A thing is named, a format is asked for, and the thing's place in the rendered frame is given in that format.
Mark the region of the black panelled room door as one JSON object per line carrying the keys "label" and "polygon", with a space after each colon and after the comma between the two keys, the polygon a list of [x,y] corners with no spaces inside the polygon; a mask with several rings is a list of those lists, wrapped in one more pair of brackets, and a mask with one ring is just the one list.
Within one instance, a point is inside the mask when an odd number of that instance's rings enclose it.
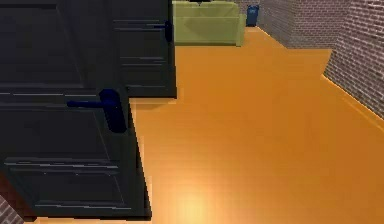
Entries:
{"label": "black panelled room door", "polygon": [[174,40],[155,28],[172,23],[170,0],[60,0],[73,88],[94,94],[115,88],[139,98],[177,96]]}
{"label": "black panelled room door", "polygon": [[60,0],[0,0],[0,196],[38,217],[147,221],[151,208],[128,96],[109,130],[99,90],[73,88]]}

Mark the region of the green sofa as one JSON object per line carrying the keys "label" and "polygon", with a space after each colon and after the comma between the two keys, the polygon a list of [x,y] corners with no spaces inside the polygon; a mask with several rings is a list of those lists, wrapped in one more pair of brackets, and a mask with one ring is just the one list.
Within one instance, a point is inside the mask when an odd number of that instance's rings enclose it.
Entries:
{"label": "green sofa", "polygon": [[229,1],[173,1],[176,45],[241,46],[246,15]]}

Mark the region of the blue bin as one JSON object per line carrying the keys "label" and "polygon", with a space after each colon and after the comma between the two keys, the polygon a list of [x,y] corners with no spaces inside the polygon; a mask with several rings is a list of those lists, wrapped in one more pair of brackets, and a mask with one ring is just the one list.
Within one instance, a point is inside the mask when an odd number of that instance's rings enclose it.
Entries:
{"label": "blue bin", "polygon": [[257,17],[259,12],[258,5],[249,5],[247,7],[246,26],[254,27],[257,24]]}

